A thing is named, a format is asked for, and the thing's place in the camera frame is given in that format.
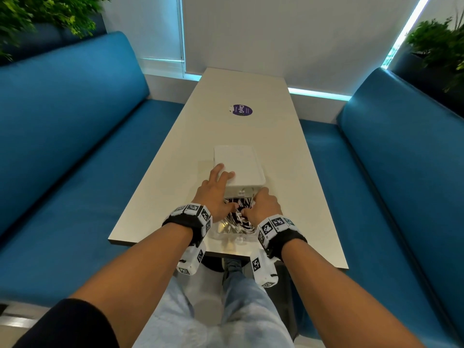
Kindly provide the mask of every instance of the table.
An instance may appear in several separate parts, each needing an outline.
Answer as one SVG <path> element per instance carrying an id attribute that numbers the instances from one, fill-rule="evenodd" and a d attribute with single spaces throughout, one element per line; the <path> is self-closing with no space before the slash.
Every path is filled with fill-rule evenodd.
<path id="1" fill-rule="evenodd" d="M 233 114 L 234 105 L 252 113 Z M 254 146 L 283 214 L 330 263 L 348 268 L 285 80 L 223 69 L 208 68 L 201 77 L 109 241 L 135 244 L 191 201 L 213 167 L 215 145 Z M 215 229 L 205 242 L 207 255 L 246 257 L 260 247 L 257 240 L 218 239 Z"/>

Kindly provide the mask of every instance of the blue bench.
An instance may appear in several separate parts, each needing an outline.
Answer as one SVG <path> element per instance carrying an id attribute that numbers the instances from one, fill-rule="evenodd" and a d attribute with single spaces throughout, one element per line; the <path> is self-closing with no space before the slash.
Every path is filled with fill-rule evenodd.
<path id="1" fill-rule="evenodd" d="M 147 100 L 117 32 L 0 68 L 0 299 L 52 306 L 108 235 L 183 105 Z"/>
<path id="2" fill-rule="evenodd" d="M 428 347 L 464 337 L 464 121 L 375 70 L 338 126 L 301 121 L 349 270 Z M 299 332 L 317 332 L 293 287 Z"/>

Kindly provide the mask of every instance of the planter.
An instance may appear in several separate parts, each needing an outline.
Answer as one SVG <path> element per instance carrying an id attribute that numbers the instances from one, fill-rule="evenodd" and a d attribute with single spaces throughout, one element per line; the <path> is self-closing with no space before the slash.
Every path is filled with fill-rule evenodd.
<path id="1" fill-rule="evenodd" d="M 100 13 L 90 16 L 90 19 L 96 24 L 96 29 L 92 32 L 93 36 L 106 34 L 105 23 Z M 84 39 L 79 39 L 69 29 L 56 28 L 48 23 L 37 23 L 34 26 L 36 31 L 23 32 L 18 35 L 19 47 L 13 45 L 3 46 L 3 50 L 13 57 L 13 62 L 92 38 L 92 36 L 87 36 Z M 10 63 L 7 58 L 0 57 L 0 66 Z"/>
<path id="2" fill-rule="evenodd" d="M 464 117 L 464 84 L 459 84 L 448 92 L 444 92 L 444 88 L 453 77 L 448 70 L 439 67 L 424 67 L 422 58 L 412 53 L 405 53 L 398 59 L 391 71 L 451 111 Z"/>

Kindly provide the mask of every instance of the black sleeve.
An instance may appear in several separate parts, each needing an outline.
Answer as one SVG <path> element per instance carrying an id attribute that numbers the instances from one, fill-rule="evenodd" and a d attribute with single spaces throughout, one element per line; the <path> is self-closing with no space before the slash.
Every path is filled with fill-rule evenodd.
<path id="1" fill-rule="evenodd" d="M 100 310 L 83 300 L 63 299 L 14 346 L 23 347 L 119 348 L 119 344 Z"/>

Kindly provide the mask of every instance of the purple sticker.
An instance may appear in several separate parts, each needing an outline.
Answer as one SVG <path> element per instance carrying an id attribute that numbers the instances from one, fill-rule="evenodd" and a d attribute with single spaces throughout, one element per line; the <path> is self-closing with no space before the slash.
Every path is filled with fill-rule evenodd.
<path id="1" fill-rule="evenodd" d="M 231 112 L 237 116 L 249 116 L 253 113 L 253 110 L 245 105 L 234 105 Z"/>

